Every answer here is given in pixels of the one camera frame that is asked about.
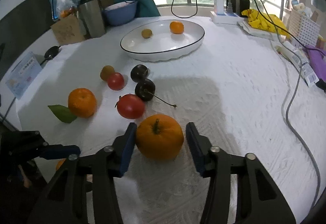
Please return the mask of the large red tomato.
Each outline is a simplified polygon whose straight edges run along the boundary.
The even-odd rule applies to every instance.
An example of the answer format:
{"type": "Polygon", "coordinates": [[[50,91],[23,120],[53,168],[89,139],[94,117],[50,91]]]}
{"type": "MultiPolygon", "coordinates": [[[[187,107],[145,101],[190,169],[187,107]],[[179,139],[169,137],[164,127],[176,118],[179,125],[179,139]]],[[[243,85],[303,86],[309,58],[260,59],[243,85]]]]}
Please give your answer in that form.
{"type": "Polygon", "coordinates": [[[145,103],[136,95],[120,96],[116,103],[118,113],[125,119],[138,119],[145,112],[145,103]]]}

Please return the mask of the orange mandarin with leaf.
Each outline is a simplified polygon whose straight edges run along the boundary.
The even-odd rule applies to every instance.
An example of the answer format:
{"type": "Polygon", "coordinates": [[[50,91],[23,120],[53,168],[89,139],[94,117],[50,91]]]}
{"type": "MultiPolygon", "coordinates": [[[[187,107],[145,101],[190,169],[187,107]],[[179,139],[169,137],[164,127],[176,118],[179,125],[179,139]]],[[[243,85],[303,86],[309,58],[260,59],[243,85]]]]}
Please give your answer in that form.
{"type": "Polygon", "coordinates": [[[67,106],[48,105],[48,108],[61,122],[72,123],[78,117],[92,117],[97,110],[97,99],[90,90],[78,88],[70,92],[67,106]]]}

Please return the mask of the plastic bag with fruit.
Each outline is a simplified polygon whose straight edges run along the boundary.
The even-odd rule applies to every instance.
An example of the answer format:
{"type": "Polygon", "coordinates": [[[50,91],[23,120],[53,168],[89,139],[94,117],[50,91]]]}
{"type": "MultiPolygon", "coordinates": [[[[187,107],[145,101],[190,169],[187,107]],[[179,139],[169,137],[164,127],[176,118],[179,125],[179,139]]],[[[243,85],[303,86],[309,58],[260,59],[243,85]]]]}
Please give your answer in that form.
{"type": "Polygon", "coordinates": [[[76,7],[72,0],[56,0],[56,14],[59,19],[68,17],[75,11],[76,7]]]}

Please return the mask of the large orange with stem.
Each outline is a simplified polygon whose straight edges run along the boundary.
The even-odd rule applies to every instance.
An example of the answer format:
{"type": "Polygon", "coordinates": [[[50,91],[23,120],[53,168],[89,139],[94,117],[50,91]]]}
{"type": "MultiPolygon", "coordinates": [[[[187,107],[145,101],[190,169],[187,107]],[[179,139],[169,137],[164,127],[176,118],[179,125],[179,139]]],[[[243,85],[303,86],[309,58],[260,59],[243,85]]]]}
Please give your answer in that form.
{"type": "Polygon", "coordinates": [[[184,142],[179,123],[170,116],[152,115],[143,120],[136,131],[136,146],[146,158],[155,161],[175,159],[184,142]]]}

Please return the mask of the blue bowl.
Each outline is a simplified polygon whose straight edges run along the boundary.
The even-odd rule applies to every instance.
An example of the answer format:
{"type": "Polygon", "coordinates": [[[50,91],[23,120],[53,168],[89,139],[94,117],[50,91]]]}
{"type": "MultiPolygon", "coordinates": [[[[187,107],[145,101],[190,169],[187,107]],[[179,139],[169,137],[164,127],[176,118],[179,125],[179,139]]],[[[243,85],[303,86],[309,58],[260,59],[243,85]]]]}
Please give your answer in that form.
{"type": "Polygon", "coordinates": [[[106,7],[103,14],[110,26],[120,26],[129,23],[135,18],[137,1],[115,3],[106,7]]]}

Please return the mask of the white perforated basket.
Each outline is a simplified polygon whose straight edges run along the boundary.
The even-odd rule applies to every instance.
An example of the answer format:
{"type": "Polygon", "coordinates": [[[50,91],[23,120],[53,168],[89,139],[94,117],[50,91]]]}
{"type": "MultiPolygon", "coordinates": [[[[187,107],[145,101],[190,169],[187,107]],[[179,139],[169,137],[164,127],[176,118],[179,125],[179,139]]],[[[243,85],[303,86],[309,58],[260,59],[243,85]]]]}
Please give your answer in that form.
{"type": "Polygon", "coordinates": [[[291,44],[296,48],[303,48],[307,45],[315,47],[317,44],[320,26],[312,20],[312,10],[309,7],[292,9],[288,31],[291,44]]]}

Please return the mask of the white charger plug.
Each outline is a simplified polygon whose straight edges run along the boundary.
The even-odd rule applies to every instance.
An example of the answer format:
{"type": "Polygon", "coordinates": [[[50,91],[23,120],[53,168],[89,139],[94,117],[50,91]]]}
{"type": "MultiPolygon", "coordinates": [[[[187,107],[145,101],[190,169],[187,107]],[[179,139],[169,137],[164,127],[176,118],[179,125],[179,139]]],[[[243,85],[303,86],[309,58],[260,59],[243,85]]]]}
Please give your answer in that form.
{"type": "Polygon", "coordinates": [[[214,0],[214,12],[216,15],[224,15],[224,1],[214,0]]]}

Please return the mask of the purple object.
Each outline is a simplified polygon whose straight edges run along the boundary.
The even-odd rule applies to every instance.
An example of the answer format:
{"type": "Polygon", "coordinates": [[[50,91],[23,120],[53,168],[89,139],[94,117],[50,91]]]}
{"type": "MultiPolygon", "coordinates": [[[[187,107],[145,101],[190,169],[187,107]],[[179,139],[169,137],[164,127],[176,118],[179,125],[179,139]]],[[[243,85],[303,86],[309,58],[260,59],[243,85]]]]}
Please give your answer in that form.
{"type": "Polygon", "coordinates": [[[305,49],[309,55],[311,67],[318,79],[325,83],[325,51],[311,45],[306,45],[305,49]]]}

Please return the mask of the black power adapter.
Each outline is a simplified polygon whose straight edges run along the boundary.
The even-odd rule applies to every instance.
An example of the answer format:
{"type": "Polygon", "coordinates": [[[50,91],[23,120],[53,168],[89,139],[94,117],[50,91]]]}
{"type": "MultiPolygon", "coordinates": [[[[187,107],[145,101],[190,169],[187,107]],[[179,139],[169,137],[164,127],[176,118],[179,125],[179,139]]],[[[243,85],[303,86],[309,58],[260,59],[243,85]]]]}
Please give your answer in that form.
{"type": "Polygon", "coordinates": [[[240,17],[245,17],[243,11],[250,9],[250,0],[235,0],[235,11],[240,17]]]}

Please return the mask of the small yellow-brown fruit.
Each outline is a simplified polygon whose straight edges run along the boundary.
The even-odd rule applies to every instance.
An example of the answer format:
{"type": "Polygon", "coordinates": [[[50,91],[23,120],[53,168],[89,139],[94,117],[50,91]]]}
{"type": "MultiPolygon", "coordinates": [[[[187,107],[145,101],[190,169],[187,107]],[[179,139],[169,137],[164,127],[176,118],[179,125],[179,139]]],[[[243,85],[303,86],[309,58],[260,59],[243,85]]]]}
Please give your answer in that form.
{"type": "Polygon", "coordinates": [[[100,78],[103,81],[107,81],[108,78],[115,73],[115,69],[111,66],[111,65],[106,65],[102,68],[101,72],[100,72],[100,78]]]}

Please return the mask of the dark plum with stem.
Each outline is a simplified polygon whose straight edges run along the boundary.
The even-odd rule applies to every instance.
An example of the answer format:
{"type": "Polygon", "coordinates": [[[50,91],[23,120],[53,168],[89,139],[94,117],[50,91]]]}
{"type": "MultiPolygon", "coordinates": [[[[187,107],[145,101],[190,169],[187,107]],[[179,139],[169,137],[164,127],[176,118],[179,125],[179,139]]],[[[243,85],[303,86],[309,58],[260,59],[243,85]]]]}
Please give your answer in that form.
{"type": "Polygon", "coordinates": [[[176,104],[170,104],[170,103],[162,100],[158,96],[156,96],[155,90],[156,90],[156,86],[155,86],[154,82],[151,81],[150,79],[144,79],[144,80],[139,81],[139,83],[137,83],[134,93],[143,102],[148,102],[148,101],[152,100],[153,98],[157,98],[158,100],[164,102],[165,104],[172,106],[173,108],[177,108],[176,104]]]}

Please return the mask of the blue white tissue pack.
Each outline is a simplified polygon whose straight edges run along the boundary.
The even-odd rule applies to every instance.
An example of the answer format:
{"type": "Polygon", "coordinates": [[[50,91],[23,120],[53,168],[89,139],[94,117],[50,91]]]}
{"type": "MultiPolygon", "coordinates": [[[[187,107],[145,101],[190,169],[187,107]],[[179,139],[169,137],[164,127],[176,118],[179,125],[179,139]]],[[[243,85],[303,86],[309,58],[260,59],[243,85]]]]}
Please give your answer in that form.
{"type": "Polygon", "coordinates": [[[12,70],[6,85],[16,99],[21,99],[29,85],[41,72],[42,67],[33,52],[29,52],[12,70]]]}

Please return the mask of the small yellow fruit on plate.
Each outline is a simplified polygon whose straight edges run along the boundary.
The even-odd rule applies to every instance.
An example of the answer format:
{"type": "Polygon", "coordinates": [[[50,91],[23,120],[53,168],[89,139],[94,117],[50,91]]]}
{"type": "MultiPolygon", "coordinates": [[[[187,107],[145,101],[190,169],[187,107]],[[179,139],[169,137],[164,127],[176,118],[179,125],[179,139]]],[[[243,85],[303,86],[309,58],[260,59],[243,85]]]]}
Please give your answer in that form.
{"type": "Polygon", "coordinates": [[[148,38],[150,38],[150,37],[152,36],[152,30],[151,30],[151,29],[148,29],[148,28],[142,30],[142,32],[141,32],[141,36],[142,36],[144,39],[148,39],[148,38]]]}

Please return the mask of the yellow plastic bag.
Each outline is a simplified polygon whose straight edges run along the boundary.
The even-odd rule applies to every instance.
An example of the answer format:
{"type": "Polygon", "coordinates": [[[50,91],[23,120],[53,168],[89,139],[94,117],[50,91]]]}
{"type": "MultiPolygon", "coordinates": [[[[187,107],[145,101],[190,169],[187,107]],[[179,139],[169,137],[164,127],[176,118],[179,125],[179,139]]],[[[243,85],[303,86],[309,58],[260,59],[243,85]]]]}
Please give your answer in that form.
{"type": "Polygon", "coordinates": [[[252,28],[268,31],[272,33],[278,32],[281,35],[289,37],[286,26],[276,15],[261,14],[258,10],[248,9],[241,12],[248,18],[248,23],[252,28]]]}

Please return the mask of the black spoon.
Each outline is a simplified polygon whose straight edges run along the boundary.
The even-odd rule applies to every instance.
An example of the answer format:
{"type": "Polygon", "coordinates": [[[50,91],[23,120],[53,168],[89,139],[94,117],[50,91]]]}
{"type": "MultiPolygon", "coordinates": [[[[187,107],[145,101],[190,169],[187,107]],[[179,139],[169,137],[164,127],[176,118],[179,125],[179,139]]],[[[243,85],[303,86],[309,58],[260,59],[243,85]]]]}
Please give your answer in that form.
{"type": "Polygon", "coordinates": [[[43,65],[45,62],[48,62],[49,60],[54,59],[60,51],[60,47],[55,45],[49,48],[44,55],[43,61],[40,63],[40,65],[43,65]]]}

